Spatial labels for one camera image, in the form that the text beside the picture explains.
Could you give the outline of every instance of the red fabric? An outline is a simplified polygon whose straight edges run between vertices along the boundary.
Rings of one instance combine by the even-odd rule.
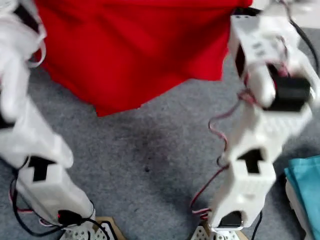
[[[51,78],[104,116],[189,78],[219,80],[230,14],[252,0],[36,0]]]

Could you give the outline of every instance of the gray carpet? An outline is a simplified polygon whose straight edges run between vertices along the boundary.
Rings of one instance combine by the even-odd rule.
[[[320,32],[307,33],[320,50]],[[73,150],[74,165],[68,172],[94,202],[97,216],[114,216],[128,240],[186,240],[198,223],[188,204],[218,169],[215,159],[222,151],[222,142],[207,129],[208,119],[232,106],[240,88],[233,62],[227,58],[223,82],[190,80],[140,109],[103,118],[42,69],[33,72],[29,92]],[[239,114],[218,127],[229,132]],[[285,146],[274,164],[278,176],[289,159],[320,153],[319,117],[316,112],[303,134]],[[0,239],[36,239],[18,225],[8,201],[11,171],[3,162],[0,167]],[[223,179],[218,177],[198,206],[206,206]],[[35,230],[46,230],[36,217],[24,219]],[[299,240],[299,228],[277,181],[266,198],[256,239]],[[249,237],[252,231],[253,227],[244,230]]]

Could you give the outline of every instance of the teal cloth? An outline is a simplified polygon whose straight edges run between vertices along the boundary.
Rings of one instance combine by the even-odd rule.
[[[320,240],[320,155],[292,159],[284,172],[305,209],[314,239]]]

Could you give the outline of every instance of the white plastic bracket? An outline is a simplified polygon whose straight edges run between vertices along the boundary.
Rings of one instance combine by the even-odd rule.
[[[198,226],[190,240],[209,240],[209,236],[203,226]]]
[[[215,240],[240,240],[235,231],[220,231],[216,233]]]
[[[60,240],[115,240],[117,239],[115,233],[111,230],[110,226],[107,223],[101,223],[101,226],[108,233],[106,236],[100,228],[95,232],[93,228],[87,228],[85,225],[81,225],[79,227],[67,229],[65,233],[62,235]],[[209,240],[207,238],[195,238],[194,240]]]

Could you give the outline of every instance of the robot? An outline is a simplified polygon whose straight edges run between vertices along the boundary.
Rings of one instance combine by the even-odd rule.
[[[299,1],[296,10],[303,4]],[[320,79],[298,49],[300,34],[290,23],[295,6],[276,1],[259,15],[231,17],[230,53],[254,101],[245,102],[243,116],[222,154],[227,177],[206,210],[208,238],[236,240],[235,231],[252,225],[276,180],[273,162],[320,104]],[[73,165],[72,151],[28,95],[29,68],[43,61],[45,37],[35,9],[18,0],[0,0],[0,154],[16,173],[14,214],[24,230],[37,237],[67,230],[62,240],[116,240],[106,224],[94,221],[93,203],[66,171]],[[38,49],[40,62],[30,62]],[[56,228],[30,231],[17,211],[18,194]],[[100,228],[97,233],[93,224]]]

